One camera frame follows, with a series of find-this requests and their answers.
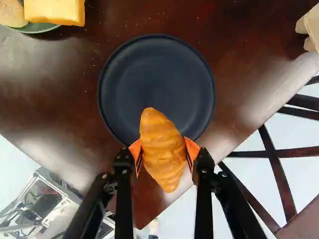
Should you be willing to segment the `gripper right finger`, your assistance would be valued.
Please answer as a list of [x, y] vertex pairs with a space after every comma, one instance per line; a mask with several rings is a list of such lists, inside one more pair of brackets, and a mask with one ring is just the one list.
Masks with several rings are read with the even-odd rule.
[[266, 235], [250, 208], [235, 176], [224, 166], [217, 174], [215, 162], [205, 147], [198, 146], [188, 137], [184, 138], [187, 163], [197, 186], [195, 239], [212, 239], [212, 194], [218, 199], [234, 239], [265, 239]]

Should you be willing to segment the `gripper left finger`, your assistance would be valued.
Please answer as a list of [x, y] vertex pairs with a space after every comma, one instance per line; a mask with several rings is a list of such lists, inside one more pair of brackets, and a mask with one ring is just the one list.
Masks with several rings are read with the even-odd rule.
[[133, 239], [132, 181], [138, 177], [141, 165], [138, 139], [115, 156], [113, 173], [101, 173], [95, 178], [63, 238], [95, 239], [107, 206], [116, 196], [115, 238]]

